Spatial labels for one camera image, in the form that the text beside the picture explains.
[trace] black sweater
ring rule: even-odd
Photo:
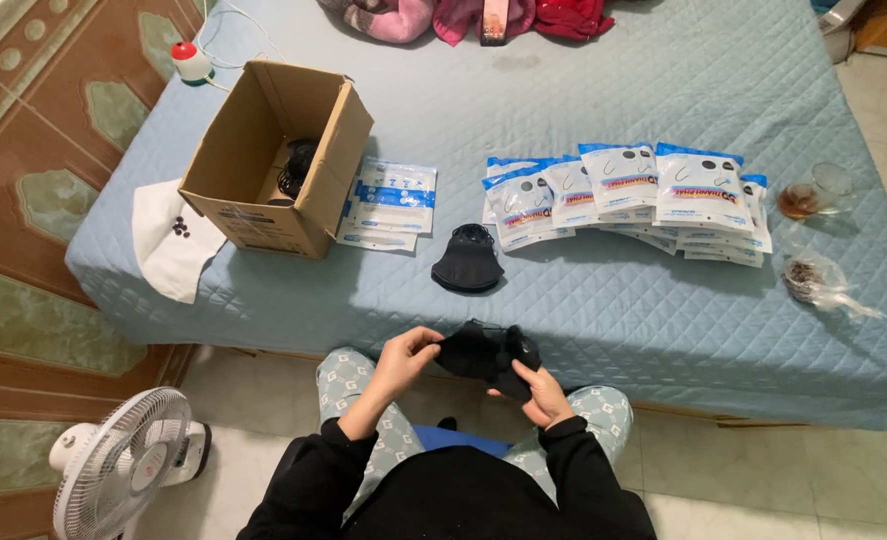
[[[275,474],[237,540],[288,538],[655,539],[637,495],[620,489],[579,416],[539,433],[557,503],[529,474],[477,448],[408,457],[341,526],[378,436],[351,441],[336,418]]]

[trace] glass cup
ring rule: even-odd
[[[845,213],[854,204],[854,181],[833,163],[817,163],[809,177],[788,186],[776,199],[776,206],[791,219]]]

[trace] smartphone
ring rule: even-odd
[[[507,14],[510,0],[484,0],[480,15],[480,46],[502,47],[507,44]]]

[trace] white cloth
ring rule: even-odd
[[[177,191],[179,179],[138,187],[133,191],[133,251],[144,279],[167,298],[193,304],[204,264],[217,255],[227,237],[197,212]],[[190,236],[174,233],[183,218]]]

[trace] tiled floor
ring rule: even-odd
[[[887,57],[857,55],[837,73],[887,189]],[[213,426],[213,461],[164,488],[136,538],[233,538],[292,437],[316,429],[314,367],[232,350],[199,357],[182,389]],[[493,439],[530,429],[512,403],[458,381],[426,377],[399,404],[413,423],[456,416],[461,431]],[[721,429],[637,413],[615,468],[643,493],[661,540],[887,540],[887,433]]]

